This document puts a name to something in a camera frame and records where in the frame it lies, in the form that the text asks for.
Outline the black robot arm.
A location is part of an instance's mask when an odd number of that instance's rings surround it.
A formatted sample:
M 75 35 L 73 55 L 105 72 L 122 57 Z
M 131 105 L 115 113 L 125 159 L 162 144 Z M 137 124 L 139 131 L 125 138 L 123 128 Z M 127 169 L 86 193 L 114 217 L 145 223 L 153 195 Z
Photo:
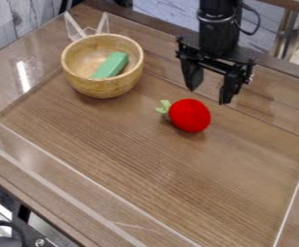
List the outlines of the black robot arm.
M 240 46 L 241 33 L 253 36 L 261 27 L 261 14 L 244 0 L 201 0 L 197 13 L 199 33 L 177 38 L 185 83 L 194 92 L 203 83 L 205 69 L 224 75 L 220 103 L 230 104 L 244 84 L 250 84 L 256 58 Z

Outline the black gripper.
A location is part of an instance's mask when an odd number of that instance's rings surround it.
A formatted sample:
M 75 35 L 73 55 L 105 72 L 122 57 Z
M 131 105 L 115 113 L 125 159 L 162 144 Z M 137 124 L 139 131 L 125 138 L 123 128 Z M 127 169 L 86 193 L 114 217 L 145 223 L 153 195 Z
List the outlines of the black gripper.
M 237 45 L 224 54 L 210 54 L 201 50 L 198 34 L 178 36 L 177 44 L 175 57 L 181 61 L 189 90 L 194 92 L 199 88 L 205 80 L 205 69 L 209 69 L 225 76 L 220 104 L 229 104 L 244 84 L 252 82 L 257 52 Z

